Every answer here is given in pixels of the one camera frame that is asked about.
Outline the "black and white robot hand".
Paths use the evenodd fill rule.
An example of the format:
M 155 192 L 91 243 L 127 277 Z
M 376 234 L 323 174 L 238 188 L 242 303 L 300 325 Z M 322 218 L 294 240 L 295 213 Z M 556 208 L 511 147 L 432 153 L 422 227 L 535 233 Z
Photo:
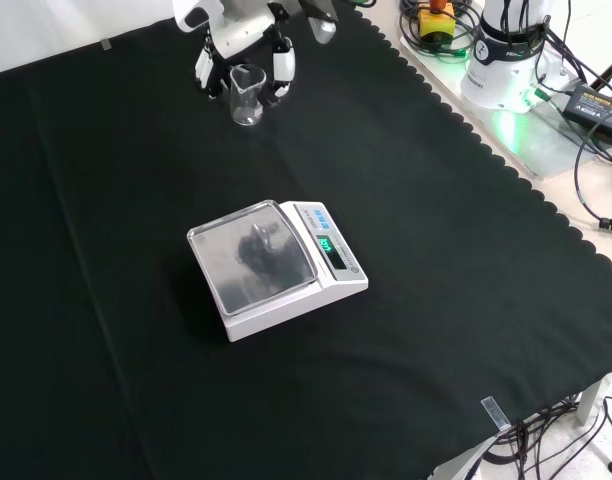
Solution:
M 267 77 L 260 100 L 273 105 L 287 96 L 295 77 L 296 58 L 291 39 L 280 31 L 280 24 L 289 18 L 282 4 L 267 2 L 236 19 L 226 16 L 220 1 L 174 1 L 172 7 L 181 31 L 204 30 L 203 46 L 194 67 L 199 91 L 211 99 L 220 96 L 231 86 L 230 71 L 269 46 L 273 73 Z

